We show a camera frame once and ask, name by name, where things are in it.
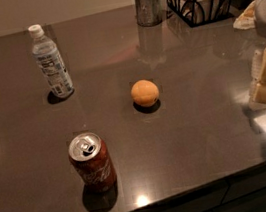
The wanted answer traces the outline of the red cola can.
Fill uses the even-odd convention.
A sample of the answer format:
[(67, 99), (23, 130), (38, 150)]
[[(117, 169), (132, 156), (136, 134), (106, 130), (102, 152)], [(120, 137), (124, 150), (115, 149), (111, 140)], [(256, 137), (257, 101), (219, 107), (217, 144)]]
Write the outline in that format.
[(117, 180), (116, 171), (103, 139), (85, 132), (69, 145), (69, 161), (90, 191), (101, 193), (113, 187)]

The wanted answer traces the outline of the yellow snack packet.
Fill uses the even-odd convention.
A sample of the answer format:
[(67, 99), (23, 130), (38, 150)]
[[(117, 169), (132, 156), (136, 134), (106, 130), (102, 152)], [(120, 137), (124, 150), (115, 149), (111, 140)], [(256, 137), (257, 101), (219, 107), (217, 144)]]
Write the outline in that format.
[(255, 1), (252, 1), (247, 8), (240, 14), (240, 16), (234, 21), (233, 28), (248, 30), (255, 26)]

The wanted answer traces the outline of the orange fruit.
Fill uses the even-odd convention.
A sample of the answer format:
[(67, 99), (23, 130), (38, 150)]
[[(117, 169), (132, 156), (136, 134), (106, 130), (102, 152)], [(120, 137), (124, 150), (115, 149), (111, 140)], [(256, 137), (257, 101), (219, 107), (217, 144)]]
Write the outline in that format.
[(142, 107), (153, 106), (159, 99), (159, 89), (155, 83), (149, 80), (135, 82), (131, 88), (133, 102)]

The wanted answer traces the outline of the clear plastic water bottle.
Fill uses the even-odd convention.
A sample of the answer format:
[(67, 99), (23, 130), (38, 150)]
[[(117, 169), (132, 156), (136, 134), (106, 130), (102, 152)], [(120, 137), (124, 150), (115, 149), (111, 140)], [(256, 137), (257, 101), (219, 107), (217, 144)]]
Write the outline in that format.
[(29, 26), (28, 32), (33, 39), (32, 54), (51, 92), (60, 99), (69, 97), (74, 86), (56, 43), (46, 36), (39, 24)]

